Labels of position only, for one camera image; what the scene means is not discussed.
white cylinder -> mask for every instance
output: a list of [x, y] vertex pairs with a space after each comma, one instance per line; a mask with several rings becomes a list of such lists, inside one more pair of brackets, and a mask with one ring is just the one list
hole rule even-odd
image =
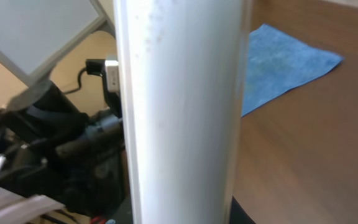
[[136, 224], [227, 223], [249, 9], [242, 0], [115, 0]]

brown table surface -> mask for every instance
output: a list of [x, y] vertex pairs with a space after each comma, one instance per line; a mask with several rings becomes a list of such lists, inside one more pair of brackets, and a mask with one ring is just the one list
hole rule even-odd
[[255, 0], [268, 23], [345, 57], [242, 118], [234, 196], [257, 223], [358, 223], [358, 9]]

cloth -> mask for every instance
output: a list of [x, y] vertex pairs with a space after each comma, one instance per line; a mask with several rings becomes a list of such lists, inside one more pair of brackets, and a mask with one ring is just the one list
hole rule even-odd
[[267, 24], [249, 36], [247, 76], [242, 115], [319, 78], [343, 58], [316, 49]]

brown floor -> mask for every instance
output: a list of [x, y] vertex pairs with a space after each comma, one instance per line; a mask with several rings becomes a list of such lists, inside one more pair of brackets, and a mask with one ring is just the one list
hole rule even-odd
[[268, 23], [345, 61], [242, 119], [234, 196], [257, 223], [358, 223], [358, 9], [255, 0]]

whiteboard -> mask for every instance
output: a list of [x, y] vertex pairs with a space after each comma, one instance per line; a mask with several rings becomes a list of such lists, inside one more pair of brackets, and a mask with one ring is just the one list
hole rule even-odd
[[90, 0], [0, 0], [0, 62], [31, 85], [103, 17]]

